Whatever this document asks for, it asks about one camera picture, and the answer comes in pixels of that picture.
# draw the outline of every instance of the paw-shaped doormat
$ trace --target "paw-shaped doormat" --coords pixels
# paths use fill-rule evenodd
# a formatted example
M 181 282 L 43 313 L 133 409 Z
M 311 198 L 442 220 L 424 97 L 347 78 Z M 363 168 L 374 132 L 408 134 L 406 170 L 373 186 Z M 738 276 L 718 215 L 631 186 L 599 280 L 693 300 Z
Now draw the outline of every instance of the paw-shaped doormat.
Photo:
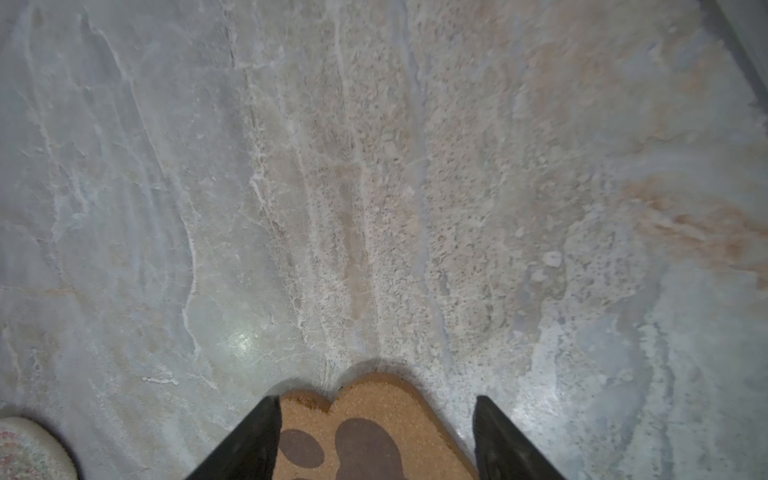
M 280 398 L 283 430 L 273 480 L 476 480 L 471 462 L 416 389 L 374 373 L 328 402 Z

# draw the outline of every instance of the marble floor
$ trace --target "marble floor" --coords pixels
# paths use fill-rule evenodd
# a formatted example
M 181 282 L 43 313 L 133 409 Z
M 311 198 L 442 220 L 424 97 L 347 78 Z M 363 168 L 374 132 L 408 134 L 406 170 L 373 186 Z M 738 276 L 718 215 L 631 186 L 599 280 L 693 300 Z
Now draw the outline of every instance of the marble floor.
M 0 399 L 183 478 L 267 392 L 768 476 L 766 116 L 694 0 L 5 0 Z

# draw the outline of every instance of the marble tile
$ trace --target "marble tile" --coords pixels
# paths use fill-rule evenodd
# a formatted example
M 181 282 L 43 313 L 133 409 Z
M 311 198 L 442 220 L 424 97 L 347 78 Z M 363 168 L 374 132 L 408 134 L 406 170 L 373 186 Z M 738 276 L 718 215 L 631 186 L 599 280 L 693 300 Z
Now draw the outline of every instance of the marble tile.
M 0 8 L 0 401 L 182 478 L 275 388 L 768 475 L 766 115 L 697 2 Z

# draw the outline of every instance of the paw print design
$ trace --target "paw print design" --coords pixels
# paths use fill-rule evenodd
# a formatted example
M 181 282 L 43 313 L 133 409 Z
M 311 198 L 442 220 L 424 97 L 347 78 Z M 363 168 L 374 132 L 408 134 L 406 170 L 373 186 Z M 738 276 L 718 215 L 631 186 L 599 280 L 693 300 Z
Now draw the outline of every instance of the paw print design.
M 334 443 L 340 463 L 336 480 L 406 480 L 397 444 L 378 423 L 360 418 L 344 420 L 336 429 Z M 302 468 L 320 467 L 325 460 L 317 440 L 298 429 L 280 434 L 280 451 Z
M 426 401 L 396 376 L 363 377 L 333 404 L 292 392 L 280 408 L 274 480 L 476 480 Z

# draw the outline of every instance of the beige stain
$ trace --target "beige stain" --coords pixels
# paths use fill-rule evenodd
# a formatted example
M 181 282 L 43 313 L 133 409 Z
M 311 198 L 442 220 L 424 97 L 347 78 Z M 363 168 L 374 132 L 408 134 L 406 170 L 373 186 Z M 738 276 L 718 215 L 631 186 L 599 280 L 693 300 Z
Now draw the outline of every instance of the beige stain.
M 713 270 L 753 272 L 768 288 L 768 227 L 722 197 L 673 188 L 674 176 L 630 182 L 625 193 L 645 206 L 637 228 L 662 240 L 672 258 L 694 258 Z

